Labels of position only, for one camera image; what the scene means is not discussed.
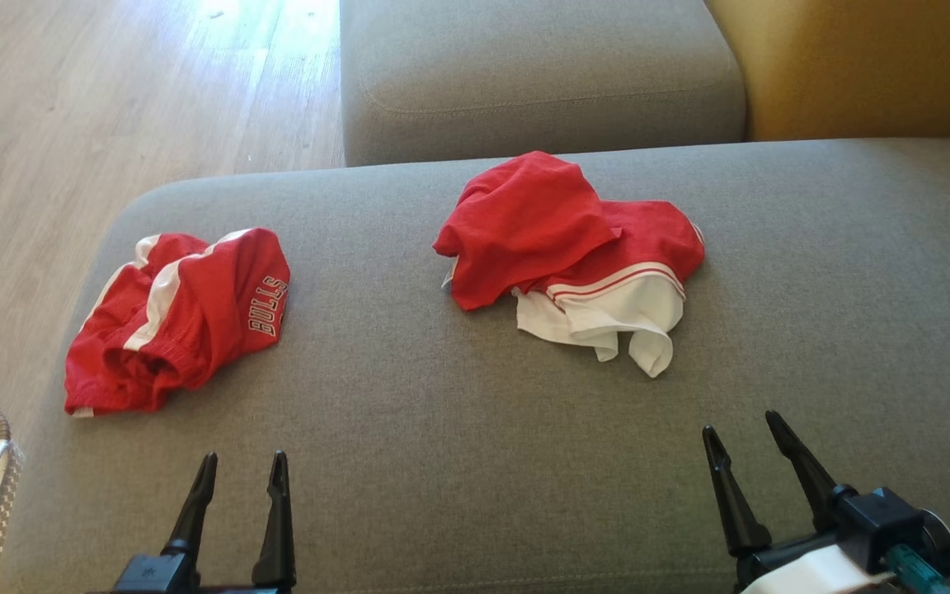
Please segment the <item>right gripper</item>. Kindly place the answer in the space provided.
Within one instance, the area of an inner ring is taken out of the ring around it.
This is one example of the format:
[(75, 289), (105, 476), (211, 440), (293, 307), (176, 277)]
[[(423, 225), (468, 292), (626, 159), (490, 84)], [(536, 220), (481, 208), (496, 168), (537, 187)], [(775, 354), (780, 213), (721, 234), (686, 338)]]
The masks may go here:
[[(802, 485), (815, 531), (833, 530), (837, 483), (778, 411), (765, 411), (765, 420)], [(703, 428), (703, 445), (725, 545), (736, 560), (736, 593), (858, 593), (895, 581), (895, 572), (883, 563), (868, 571), (852, 560), (842, 549), (851, 539), (839, 531), (772, 546), (768, 527), (755, 518), (732, 473), (727, 448), (712, 425)]]

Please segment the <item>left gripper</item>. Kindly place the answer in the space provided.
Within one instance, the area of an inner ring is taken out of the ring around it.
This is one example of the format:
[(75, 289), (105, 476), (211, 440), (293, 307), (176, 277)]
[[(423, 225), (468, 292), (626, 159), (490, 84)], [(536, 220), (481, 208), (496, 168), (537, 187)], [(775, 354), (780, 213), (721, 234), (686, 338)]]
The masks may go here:
[[(187, 499), (178, 515), (162, 555), (197, 557), (209, 504), (214, 500), (218, 455), (204, 456)], [(293, 593), (297, 584), (295, 567), (293, 507), (291, 506), (288, 458), (278, 450), (271, 464), (266, 489), (270, 505), (259, 559), (252, 568), (252, 584), (203, 584), (199, 594), (280, 594)]]

